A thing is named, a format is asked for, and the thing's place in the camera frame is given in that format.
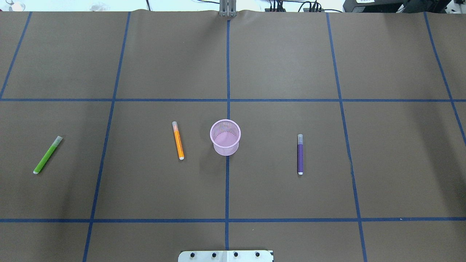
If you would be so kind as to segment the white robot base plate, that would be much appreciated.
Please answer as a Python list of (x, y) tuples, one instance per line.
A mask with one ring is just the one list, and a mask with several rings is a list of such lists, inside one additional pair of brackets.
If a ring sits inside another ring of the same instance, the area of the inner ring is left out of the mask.
[(273, 262), (269, 250), (183, 251), (178, 262)]

